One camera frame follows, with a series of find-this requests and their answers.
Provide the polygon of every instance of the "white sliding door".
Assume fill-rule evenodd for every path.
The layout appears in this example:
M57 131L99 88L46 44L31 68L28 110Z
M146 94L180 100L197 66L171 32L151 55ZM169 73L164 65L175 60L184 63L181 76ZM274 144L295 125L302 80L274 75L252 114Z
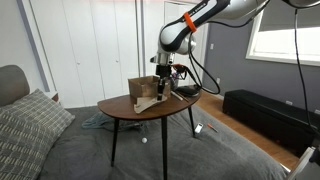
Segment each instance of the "white sliding door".
M96 105L104 99L104 91L90 1L63 0L63 5L84 102Z
M92 17L105 98L123 94L114 1L93 1Z
M30 0L62 105L129 93L139 76L135 1Z
M143 21L145 73L155 75L156 64L150 63L150 59L158 51L159 33L164 26L164 1L143 1Z
M129 94L128 78L139 77L138 32L134 0L114 0L123 92Z
M62 105L84 105L76 59L60 0L31 0L35 20Z

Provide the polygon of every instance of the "black table leg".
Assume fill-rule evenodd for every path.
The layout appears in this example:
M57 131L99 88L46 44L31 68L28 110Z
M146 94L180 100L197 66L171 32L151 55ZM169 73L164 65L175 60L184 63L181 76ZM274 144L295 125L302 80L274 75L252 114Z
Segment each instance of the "black table leg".
M114 156L116 154L118 128L119 128L119 119L114 119L113 146L112 146L112 158L111 158L112 167L114 166Z
M162 158L163 158L163 179L167 180L167 117L161 118L161 130L162 130Z
M196 134L194 132L194 124L193 124L193 116L192 116L192 109L191 109L191 106L188 107L188 111L189 111L189 116L190 116L190 122L191 122L191 128L192 128L192 134L193 134L193 137L196 137Z

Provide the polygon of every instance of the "black storage bench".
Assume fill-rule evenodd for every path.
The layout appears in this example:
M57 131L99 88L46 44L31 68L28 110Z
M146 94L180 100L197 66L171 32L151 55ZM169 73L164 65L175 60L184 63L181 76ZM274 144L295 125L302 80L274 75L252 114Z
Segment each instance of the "black storage bench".
M223 112L284 145L298 157L315 138L305 110L246 90L226 92ZM309 114L313 127L320 127L320 116Z

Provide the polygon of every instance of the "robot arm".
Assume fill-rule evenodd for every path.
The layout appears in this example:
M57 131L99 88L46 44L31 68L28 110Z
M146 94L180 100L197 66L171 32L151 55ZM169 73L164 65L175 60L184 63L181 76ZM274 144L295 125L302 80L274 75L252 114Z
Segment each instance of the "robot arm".
M165 25L159 35L157 55L151 59L157 63L156 74L160 76L158 83L158 100L162 99L164 83L171 74L171 57L173 53L187 54L189 41L191 49L195 43L190 32L212 18L236 19L259 9L270 0L203 0L178 20ZM320 4L320 0L282 0L294 8L309 8Z

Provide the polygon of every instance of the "wooden floor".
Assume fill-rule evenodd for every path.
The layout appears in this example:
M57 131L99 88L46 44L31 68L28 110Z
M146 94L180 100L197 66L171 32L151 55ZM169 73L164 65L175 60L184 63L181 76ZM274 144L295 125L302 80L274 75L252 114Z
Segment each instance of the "wooden floor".
M250 129L239 121L236 121L234 118L224 114L222 112L223 100L217 98L216 96L206 92L202 92L201 98L196 104L206 112L211 114L213 117L256 144L258 147L267 152L271 157L273 157L276 161L283 164L287 168L293 169L299 161L299 158L294 156L288 150L267 139L258 132Z

